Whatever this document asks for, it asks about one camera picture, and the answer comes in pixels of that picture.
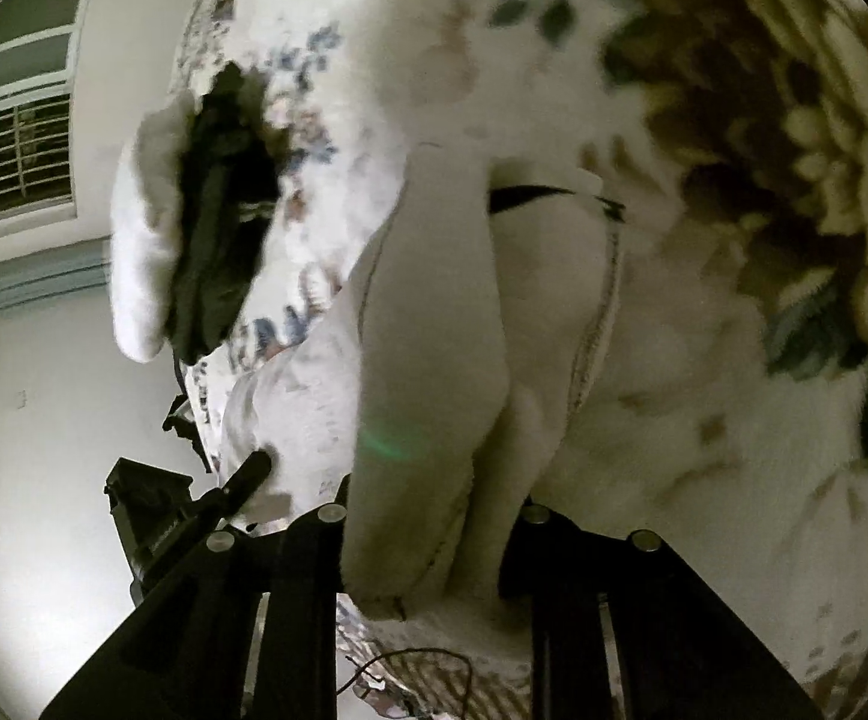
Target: wire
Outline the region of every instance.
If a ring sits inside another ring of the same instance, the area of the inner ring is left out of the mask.
[[[464,661],[466,666],[468,666],[468,681],[464,686],[464,698],[461,699],[461,717],[460,720],[466,720],[468,717],[468,704],[471,702],[471,690],[474,688],[474,666],[471,664],[471,659],[464,655],[458,655],[457,653],[452,653],[450,650],[442,650],[440,647],[411,647],[406,650],[394,650],[393,652],[384,653],[383,655],[378,655],[375,658],[371,658],[364,665],[358,666],[357,670],[354,672],[354,676],[341,686],[341,688],[337,688],[337,695],[341,695],[345,690],[351,687],[355,682],[357,682],[357,678],[360,677],[365,671],[367,671],[370,666],[376,664],[378,661],[384,661],[388,658],[393,658],[395,655],[413,655],[415,653],[433,653],[436,655],[449,655],[452,658],[458,659],[458,661]]]

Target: black cloth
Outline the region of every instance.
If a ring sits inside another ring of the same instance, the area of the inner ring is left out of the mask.
[[[244,76],[217,76],[194,119],[181,160],[183,249],[173,276],[167,336],[194,365],[229,335],[258,270],[279,197],[279,162],[244,121]]]
[[[200,458],[200,461],[203,464],[203,469],[207,473],[210,473],[213,469],[210,467],[210,462],[207,460],[207,453],[203,449],[203,444],[200,442],[200,433],[197,432],[197,424],[189,418],[186,418],[184,415],[185,408],[187,404],[187,394],[182,392],[180,395],[176,396],[173,399],[173,403],[171,404],[171,410],[167,415],[167,418],[164,419],[164,423],[160,426],[160,429],[164,431],[164,433],[173,432],[178,434],[179,439],[186,439],[188,442],[191,442],[191,448]]]

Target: metal bolt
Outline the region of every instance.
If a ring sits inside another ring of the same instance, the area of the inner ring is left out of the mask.
[[[207,536],[207,549],[211,552],[226,552],[234,546],[234,534],[228,531],[214,531]]]
[[[657,552],[663,541],[654,531],[640,530],[631,533],[631,543],[642,552]]]
[[[325,503],[320,509],[317,509],[317,518],[328,525],[342,522],[347,515],[348,510],[339,503]]]
[[[520,518],[531,525],[543,525],[551,519],[551,511],[548,507],[535,503],[521,509]]]

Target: black metal frame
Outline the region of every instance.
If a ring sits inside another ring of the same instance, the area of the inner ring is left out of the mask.
[[[238,720],[264,592],[246,717],[337,720],[334,613],[348,480],[333,504],[280,533],[216,529],[270,470],[255,453],[195,503],[189,477],[118,461],[106,491],[138,608],[41,720]],[[821,720],[791,675],[655,533],[618,541],[527,506],[499,589],[532,604],[533,720],[609,720],[615,701],[630,720]]]

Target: black object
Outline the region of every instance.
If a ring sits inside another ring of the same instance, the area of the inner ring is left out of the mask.
[[[767,647],[656,533],[596,536],[529,506],[501,567],[532,598],[534,720],[820,720]],[[609,683],[610,620],[622,695]]]
[[[341,590],[342,522],[314,511],[286,531],[261,538],[231,527],[214,530],[270,468],[270,458],[255,453],[231,477],[230,493],[211,490],[210,503],[203,505],[202,498],[188,505],[178,493],[186,477],[118,461],[111,473],[120,494],[114,515],[128,561],[154,544],[152,562],[131,562],[132,570],[143,564],[143,603],[53,699],[42,720],[238,720],[255,617],[267,591],[271,603],[258,687],[245,717],[336,716],[334,610]],[[215,491],[234,503],[216,505]],[[172,519],[168,502],[178,499]],[[346,484],[338,493],[338,501],[345,500]],[[172,521],[180,524],[167,524]],[[202,538],[181,554],[167,542],[188,541],[178,533],[185,529]],[[170,570],[158,570],[162,566]],[[148,587],[154,572],[161,579]]]
[[[509,211],[517,208],[519,205],[524,205],[532,200],[541,199],[548,194],[573,194],[565,189],[557,187],[538,186],[534,184],[520,184],[514,187],[504,187],[503,189],[490,190],[488,195],[488,213],[502,214],[504,211]]]
[[[286,531],[214,530],[258,488],[255,453],[224,490],[126,461],[107,484],[139,607],[42,720],[238,720],[262,592],[271,594],[249,720],[336,720],[334,609],[348,480]],[[501,568],[534,613],[533,720],[613,717],[610,611],[631,720],[819,720],[796,681],[655,533],[585,533],[525,507]]]
[[[271,459],[255,452],[219,490],[191,500],[189,476],[121,458],[107,476],[104,493],[133,573],[130,597],[147,596],[197,543],[232,517],[271,472]]]
[[[183,249],[171,287],[166,333],[176,355],[194,365],[231,333],[258,271],[261,245],[286,164],[270,156],[245,122],[245,79],[234,63],[200,100],[181,159]]]
[[[200,433],[197,432],[197,423],[192,419],[186,418],[183,413],[178,413],[178,410],[187,401],[186,392],[181,391],[181,394],[171,401],[171,409],[160,425],[160,429],[164,433],[170,433],[173,430],[173,432],[178,434],[179,439],[191,442],[191,449],[200,458],[203,470],[205,473],[210,473],[212,468],[210,467],[210,461],[207,460],[207,453],[205,452],[205,448],[203,448],[203,442],[200,440]]]

